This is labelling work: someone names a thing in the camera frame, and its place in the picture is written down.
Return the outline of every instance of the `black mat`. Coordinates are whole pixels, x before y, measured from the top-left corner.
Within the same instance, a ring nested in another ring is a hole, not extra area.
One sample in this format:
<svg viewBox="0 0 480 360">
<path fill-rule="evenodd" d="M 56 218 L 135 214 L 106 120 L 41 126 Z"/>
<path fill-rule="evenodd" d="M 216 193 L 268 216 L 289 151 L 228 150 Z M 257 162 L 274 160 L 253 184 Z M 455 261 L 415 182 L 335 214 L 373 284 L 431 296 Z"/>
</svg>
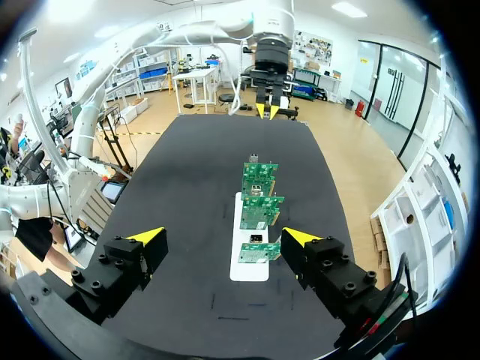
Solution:
<svg viewBox="0 0 480 360">
<path fill-rule="evenodd" d="M 309 128 L 296 121 L 183 115 L 125 189 L 100 238 L 167 228 L 169 254 L 144 292 L 103 326 L 150 347 L 198 356 L 313 359 L 343 324 L 297 284 L 283 259 L 263 283 L 230 280 L 235 194 L 250 153 L 279 164 L 282 227 L 335 236 L 353 257 L 344 210 Z"/>
</svg>

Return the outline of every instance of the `cable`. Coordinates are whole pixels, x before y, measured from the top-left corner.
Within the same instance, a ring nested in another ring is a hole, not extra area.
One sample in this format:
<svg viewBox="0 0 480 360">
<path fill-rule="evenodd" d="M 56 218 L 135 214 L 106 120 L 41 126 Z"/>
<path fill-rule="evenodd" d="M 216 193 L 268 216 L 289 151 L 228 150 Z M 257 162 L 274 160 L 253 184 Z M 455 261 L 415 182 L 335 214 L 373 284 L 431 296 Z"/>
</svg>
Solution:
<svg viewBox="0 0 480 360">
<path fill-rule="evenodd" d="M 134 145 L 134 141 L 132 140 L 132 133 L 130 132 L 130 129 L 128 129 L 127 122 L 125 121 L 125 119 L 124 119 L 124 122 L 125 122 L 124 125 L 125 125 L 125 127 L 127 128 L 127 131 L 128 131 L 128 138 L 130 139 L 130 142 L 132 143 L 133 149 L 135 149 L 135 168 L 137 168 L 138 167 L 138 151 L 137 151 L 137 148 Z"/>
<path fill-rule="evenodd" d="M 375 314 L 370 318 L 370 321 L 366 322 L 362 326 L 357 336 L 353 337 L 347 345 L 343 345 L 339 349 L 339 351 L 347 351 L 352 345 L 356 344 L 366 334 L 368 334 L 368 332 L 375 326 L 375 324 L 379 321 L 380 317 L 383 315 L 387 307 L 392 303 L 395 293 L 397 292 L 398 287 L 400 286 L 400 280 L 402 278 L 404 271 L 406 275 L 406 282 L 407 282 L 408 293 L 409 293 L 409 302 L 412 308 L 412 318 L 415 324 L 417 313 L 416 313 L 415 303 L 413 300 L 413 288 L 412 288 L 412 283 L 410 281 L 410 269 L 409 269 L 407 254 L 402 253 L 400 257 L 400 261 L 398 263 L 397 274 L 395 275 L 395 279 L 393 280 L 392 285 L 390 286 L 390 290 L 388 291 L 386 297 L 383 299 L 382 304 L 379 306 Z"/>
</svg>

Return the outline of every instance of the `glass door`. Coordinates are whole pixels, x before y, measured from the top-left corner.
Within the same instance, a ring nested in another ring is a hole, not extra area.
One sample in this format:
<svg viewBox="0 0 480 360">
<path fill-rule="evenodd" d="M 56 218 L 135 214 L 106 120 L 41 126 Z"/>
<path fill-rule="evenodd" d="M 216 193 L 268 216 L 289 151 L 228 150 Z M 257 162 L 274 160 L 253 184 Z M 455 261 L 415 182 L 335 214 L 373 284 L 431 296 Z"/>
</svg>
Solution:
<svg viewBox="0 0 480 360">
<path fill-rule="evenodd" d="M 353 100 L 353 109 L 360 101 L 364 103 L 363 116 L 368 109 L 375 86 L 375 78 L 380 57 L 380 45 L 360 41 L 355 76 L 349 98 Z"/>
<path fill-rule="evenodd" d="M 399 49 L 383 47 L 376 91 L 366 120 L 397 156 L 417 118 L 426 72 L 426 61 Z M 409 143 L 421 146 L 421 134 L 414 131 Z"/>
</svg>

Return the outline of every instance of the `circuit board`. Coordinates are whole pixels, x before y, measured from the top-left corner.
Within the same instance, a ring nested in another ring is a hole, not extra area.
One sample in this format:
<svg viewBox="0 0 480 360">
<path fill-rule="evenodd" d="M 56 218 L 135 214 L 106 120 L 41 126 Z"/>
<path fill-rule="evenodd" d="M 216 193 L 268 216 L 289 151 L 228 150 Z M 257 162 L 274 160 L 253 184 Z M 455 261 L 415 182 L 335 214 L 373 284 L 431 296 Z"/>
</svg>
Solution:
<svg viewBox="0 0 480 360">
<path fill-rule="evenodd" d="M 264 230 L 274 225 L 280 214 L 283 196 L 246 196 L 241 210 L 240 229 Z"/>
<path fill-rule="evenodd" d="M 238 255 L 239 263 L 260 264 L 269 260 L 276 260 L 280 257 L 280 242 L 265 244 L 242 244 L 240 255 Z"/>
<path fill-rule="evenodd" d="M 270 197 L 275 187 L 276 163 L 244 163 L 241 199 L 247 196 Z"/>
</svg>

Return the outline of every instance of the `door frame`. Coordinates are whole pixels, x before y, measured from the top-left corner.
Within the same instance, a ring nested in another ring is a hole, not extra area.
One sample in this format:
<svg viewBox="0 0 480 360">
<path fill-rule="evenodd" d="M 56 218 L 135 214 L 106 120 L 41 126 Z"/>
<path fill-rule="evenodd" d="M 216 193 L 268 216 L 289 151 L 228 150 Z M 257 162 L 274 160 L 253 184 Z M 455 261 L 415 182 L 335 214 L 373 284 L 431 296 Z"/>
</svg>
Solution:
<svg viewBox="0 0 480 360">
<path fill-rule="evenodd" d="M 402 146 L 402 149 L 400 150 L 400 152 L 398 153 L 398 156 L 397 156 L 397 160 L 400 162 L 400 164 L 402 165 L 402 167 L 407 170 L 407 168 L 404 166 L 404 164 L 402 163 L 402 161 L 400 160 L 400 157 L 402 156 L 402 154 L 405 152 L 405 149 L 407 148 L 410 140 L 412 139 L 412 135 L 413 135 L 413 132 L 415 131 L 415 127 L 417 125 L 417 122 L 419 120 L 419 116 L 420 116 L 420 112 L 422 111 L 422 107 L 423 107 L 423 103 L 424 103 L 424 99 L 425 99 L 425 92 L 427 91 L 427 84 L 428 84 L 428 72 L 429 72 L 429 69 L 430 69 L 430 66 L 433 66 L 435 67 L 436 69 L 440 69 L 440 66 L 438 66 L 437 64 L 434 64 L 432 61 L 420 56 L 420 55 L 417 55 L 415 54 L 414 52 L 411 52 L 411 51 L 408 51 L 408 50 L 405 50 L 405 49 L 402 49 L 400 47 L 396 47 L 396 46 L 392 46 L 392 45 L 388 45 L 387 43 L 377 43 L 375 41 L 369 41 L 369 40 L 358 40 L 358 42 L 360 43 L 368 43 L 368 44 L 376 44 L 376 45 L 379 45 L 380 46 L 380 52 L 379 52 L 379 58 L 378 58 L 378 68 L 376 69 L 376 76 L 375 76 L 375 83 L 373 84 L 373 90 L 372 90 L 372 95 L 370 96 L 370 101 L 368 103 L 368 107 L 367 107 L 367 111 L 365 112 L 365 115 L 362 116 L 362 118 L 365 120 L 365 121 L 368 121 L 368 116 L 370 115 L 370 110 L 371 110 L 371 107 L 372 107 L 372 103 L 374 102 L 374 99 L 375 99 L 375 94 L 377 92 L 377 84 L 378 84 L 378 81 L 380 79 L 380 68 L 382 67 L 382 60 L 383 60 L 383 48 L 384 47 L 390 47 L 392 49 L 396 49 L 396 50 L 400 50 L 400 51 L 403 51 L 407 54 L 410 54 L 411 56 L 415 56 L 416 58 L 420 59 L 420 60 L 423 60 L 424 62 L 427 63 L 427 67 L 426 67 L 426 70 L 425 70 L 425 78 L 424 78 L 424 85 L 423 85 L 423 91 L 421 93 L 421 98 L 420 98 L 420 104 L 418 105 L 418 110 L 417 110 L 417 113 L 415 115 L 415 119 L 413 121 L 413 125 L 412 127 L 409 129 L 409 133 L 405 139 L 405 143 L 403 144 Z"/>
</svg>

